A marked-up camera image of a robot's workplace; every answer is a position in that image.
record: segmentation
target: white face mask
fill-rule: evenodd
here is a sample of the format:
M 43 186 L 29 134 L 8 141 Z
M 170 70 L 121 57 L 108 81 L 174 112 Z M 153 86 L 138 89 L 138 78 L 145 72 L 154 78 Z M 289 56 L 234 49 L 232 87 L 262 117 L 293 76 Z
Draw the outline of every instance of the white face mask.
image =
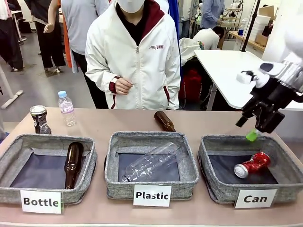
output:
M 141 9 L 145 0 L 117 0 L 121 9 L 127 13 L 135 13 Z

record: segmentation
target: blue bottle cap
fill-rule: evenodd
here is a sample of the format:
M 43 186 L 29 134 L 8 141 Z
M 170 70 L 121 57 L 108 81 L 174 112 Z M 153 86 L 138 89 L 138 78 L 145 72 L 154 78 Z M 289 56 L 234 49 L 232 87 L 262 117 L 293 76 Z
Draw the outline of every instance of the blue bottle cap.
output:
M 59 91 L 58 96 L 59 98 L 66 98 L 67 97 L 66 91 Z

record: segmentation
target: gray shirt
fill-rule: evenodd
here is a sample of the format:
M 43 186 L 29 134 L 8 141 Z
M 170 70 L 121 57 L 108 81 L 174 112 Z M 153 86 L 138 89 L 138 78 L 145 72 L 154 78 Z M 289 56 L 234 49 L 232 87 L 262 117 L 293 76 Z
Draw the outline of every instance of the gray shirt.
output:
M 61 0 L 71 50 L 85 55 L 89 27 L 108 6 L 108 0 Z

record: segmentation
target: brown glass bottle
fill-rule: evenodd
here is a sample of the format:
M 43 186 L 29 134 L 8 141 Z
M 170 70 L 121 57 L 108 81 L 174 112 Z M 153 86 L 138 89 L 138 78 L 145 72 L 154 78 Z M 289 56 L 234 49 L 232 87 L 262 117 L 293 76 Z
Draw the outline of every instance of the brown glass bottle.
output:
M 163 111 L 157 111 L 155 113 L 155 120 L 164 131 L 176 131 L 173 122 Z
M 73 189 L 75 187 L 78 173 L 81 170 L 83 150 L 83 144 L 79 142 L 71 143 L 68 147 L 64 165 L 66 173 L 65 189 Z

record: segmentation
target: white paper sign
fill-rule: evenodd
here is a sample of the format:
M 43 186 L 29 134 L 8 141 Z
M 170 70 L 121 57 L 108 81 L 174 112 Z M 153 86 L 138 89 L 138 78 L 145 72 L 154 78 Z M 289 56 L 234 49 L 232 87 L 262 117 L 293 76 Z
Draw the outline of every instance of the white paper sign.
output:
M 277 189 L 241 190 L 236 202 L 236 209 L 270 207 Z
M 61 214 L 60 192 L 35 192 L 21 190 L 22 210 L 24 212 Z
M 135 185 L 134 206 L 169 207 L 171 186 Z

